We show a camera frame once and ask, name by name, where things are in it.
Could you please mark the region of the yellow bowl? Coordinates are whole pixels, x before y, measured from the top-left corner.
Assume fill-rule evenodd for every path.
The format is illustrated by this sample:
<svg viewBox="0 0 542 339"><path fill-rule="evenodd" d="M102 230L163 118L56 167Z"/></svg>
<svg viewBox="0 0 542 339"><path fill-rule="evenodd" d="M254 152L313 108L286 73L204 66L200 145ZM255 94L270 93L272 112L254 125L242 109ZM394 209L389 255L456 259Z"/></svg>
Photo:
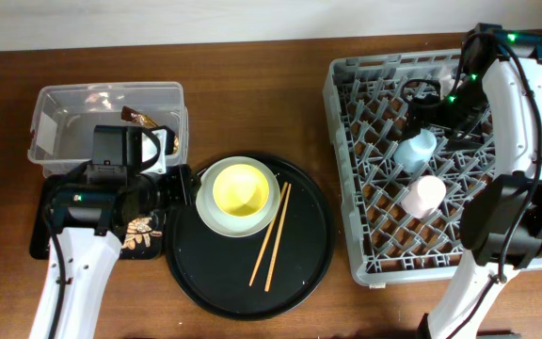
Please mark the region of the yellow bowl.
<svg viewBox="0 0 542 339"><path fill-rule="evenodd" d="M270 188L263 172L247 164L230 165L220 171L213 185L217 207L233 217L249 217L267 203Z"/></svg>

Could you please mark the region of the wooden chopstick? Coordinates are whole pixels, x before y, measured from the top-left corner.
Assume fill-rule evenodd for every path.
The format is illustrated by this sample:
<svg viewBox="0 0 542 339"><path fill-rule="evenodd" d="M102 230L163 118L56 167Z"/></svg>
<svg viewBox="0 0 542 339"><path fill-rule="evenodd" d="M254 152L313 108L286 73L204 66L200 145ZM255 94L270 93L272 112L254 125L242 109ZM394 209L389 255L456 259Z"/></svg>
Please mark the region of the wooden chopstick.
<svg viewBox="0 0 542 339"><path fill-rule="evenodd" d="M292 184L289 184L289 183L284 183L284 184L286 185L285 187L286 190L285 190L285 193L283 194L282 208L281 208L281 214L279 218L279 226L276 233L276 240L274 243L272 257L271 257L271 261L270 261L270 265L269 265L269 269L268 269L267 277L265 281L265 286L264 286L265 293L268 293L270 291L271 283L273 280L275 266L276 266L278 253L279 253L279 244L280 244L280 240L281 240L281 236L283 232L283 226L284 226L284 222L286 218L286 212L287 212L287 208L288 208L289 200L291 196Z"/></svg>
<svg viewBox="0 0 542 339"><path fill-rule="evenodd" d="M284 183L283 186L282 186L282 189L281 189L281 192L280 192L280 199L279 199L280 203L284 200L284 197L285 197L286 192L287 192L288 185L289 185L288 183ZM271 235L271 233L273 231L273 227L275 225L275 222L276 222L276 219L277 219L278 215L279 215L279 208L276 211L276 214L273 216L272 220L270 221L270 223L268 224L268 226L266 228L266 233L265 233L265 236L264 236L264 239L263 239L263 243L261 244L255 266L254 266L253 271L252 271L251 276L250 276L248 286L252 286L255 279L256 279L257 273L258 273L259 268L260 268L261 261L263 259L264 252L266 250L270 235Z"/></svg>

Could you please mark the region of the blue plastic cup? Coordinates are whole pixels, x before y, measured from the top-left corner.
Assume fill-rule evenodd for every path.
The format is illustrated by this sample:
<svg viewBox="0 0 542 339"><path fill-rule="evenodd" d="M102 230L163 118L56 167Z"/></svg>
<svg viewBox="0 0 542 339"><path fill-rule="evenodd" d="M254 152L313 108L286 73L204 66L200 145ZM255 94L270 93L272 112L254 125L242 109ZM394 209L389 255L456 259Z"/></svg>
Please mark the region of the blue plastic cup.
<svg viewBox="0 0 542 339"><path fill-rule="evenodd" d="M437 138L429 130L420 133L398 144L393 155L397 165L401 165L407 173L414 173L426 164L437 148Z"/></svg>

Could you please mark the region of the pink plastic cup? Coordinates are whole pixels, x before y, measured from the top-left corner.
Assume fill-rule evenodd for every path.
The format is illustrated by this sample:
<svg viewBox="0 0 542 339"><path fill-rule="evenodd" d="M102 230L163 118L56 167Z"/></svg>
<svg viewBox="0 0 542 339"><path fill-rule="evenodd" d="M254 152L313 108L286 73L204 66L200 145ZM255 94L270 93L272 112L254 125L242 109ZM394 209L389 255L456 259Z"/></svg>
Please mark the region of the pink plastic cup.
<svg viewBox="0 0 542 339"><path fill-rule="evenodd" d="M437 176L426 175L409 186L401 206L414 218L422 219L436 210L445 196L446 185Z"/></svg>

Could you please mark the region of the gold foil snack wrapper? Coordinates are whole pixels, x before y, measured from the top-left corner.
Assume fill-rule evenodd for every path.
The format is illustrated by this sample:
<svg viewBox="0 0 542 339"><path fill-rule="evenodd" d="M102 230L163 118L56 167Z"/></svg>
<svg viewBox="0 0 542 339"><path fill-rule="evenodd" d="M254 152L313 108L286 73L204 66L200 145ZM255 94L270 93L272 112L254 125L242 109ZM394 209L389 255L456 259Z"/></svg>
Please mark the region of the gold foil snack wrapper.
<svg viewBox="0 0 542 339"><path fill-rule="evenodd" d="M120 118L123 121L136 123L141 127L145 127L151 130L164 129L167 131L167 146L165 150L166 155L175 154L179 149L179 139L174 131L170 128L160 125L155 122L150 116L138 112L131 107L124 106L120 113Z"/></svg>

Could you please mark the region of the grey round plate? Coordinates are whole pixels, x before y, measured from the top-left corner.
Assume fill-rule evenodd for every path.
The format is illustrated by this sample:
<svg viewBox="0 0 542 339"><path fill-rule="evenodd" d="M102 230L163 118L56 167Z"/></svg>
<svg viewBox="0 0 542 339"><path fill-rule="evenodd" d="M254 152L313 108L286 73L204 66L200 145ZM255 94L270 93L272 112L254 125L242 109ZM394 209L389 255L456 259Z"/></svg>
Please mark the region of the grey round plate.
<svg viewBox="0 0 542 339"><path fill-rule="evenodd" d="M230 165L247 164L261 170L266 177L270 194L266 205L249 217L233 217L221 211L213 198L213 185L216 176ZM228 237L244 237L256 234L266 227L279 208L280 188L275 174L261 161L252 157L232 156L215 162L200 178L201 186L197 193L196 206L201 220L212 231Z"/></svg>

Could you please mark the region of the peanut shells and rice scraps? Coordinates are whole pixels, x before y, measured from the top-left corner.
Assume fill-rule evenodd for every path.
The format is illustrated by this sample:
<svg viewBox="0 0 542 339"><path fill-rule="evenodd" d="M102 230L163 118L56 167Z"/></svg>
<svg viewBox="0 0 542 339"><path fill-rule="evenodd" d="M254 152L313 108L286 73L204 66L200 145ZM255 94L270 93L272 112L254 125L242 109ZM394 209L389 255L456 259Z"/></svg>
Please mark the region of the peanut shells and rice scraps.
<svg viewBox="0 0 542 339"><path fill-rule="evenodd" d="M128 225L122 247L128 250L134 250L138 245L149 248L153 240L161 238L163 235L161 231L153 229L154 225L153 217L132 220Z"/></svg>

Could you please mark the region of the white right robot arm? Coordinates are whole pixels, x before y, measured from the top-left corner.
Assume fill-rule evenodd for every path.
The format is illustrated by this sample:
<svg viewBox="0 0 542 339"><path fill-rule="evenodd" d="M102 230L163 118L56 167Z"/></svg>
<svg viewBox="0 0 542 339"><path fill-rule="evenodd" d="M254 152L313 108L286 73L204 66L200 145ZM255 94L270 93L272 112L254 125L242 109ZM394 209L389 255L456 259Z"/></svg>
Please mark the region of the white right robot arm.
<svg viewBox="0 0 542 339"><path fill-rule="evenodd" d="M462 42L450 91L405 101L403 140L436 126L461 148L491 115L495 177L464 207L463 255L417 329L420 338L474 338L504 287L542 257L542 36L479 23Z"/></svg>

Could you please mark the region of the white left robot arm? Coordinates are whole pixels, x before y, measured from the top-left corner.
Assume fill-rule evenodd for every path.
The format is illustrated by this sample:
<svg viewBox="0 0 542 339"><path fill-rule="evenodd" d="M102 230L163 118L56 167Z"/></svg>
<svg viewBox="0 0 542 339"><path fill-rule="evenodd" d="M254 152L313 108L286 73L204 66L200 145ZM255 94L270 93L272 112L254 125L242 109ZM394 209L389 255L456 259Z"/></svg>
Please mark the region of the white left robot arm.
<svg viewBox="0 0 542 339"><path fill-rule="evenodd" d="M167 165L173 139L166 127L98 125L91 158L53 177L41 195L49 259L31 337L93 337L131 222L194 203L199 180Z"/></svg>

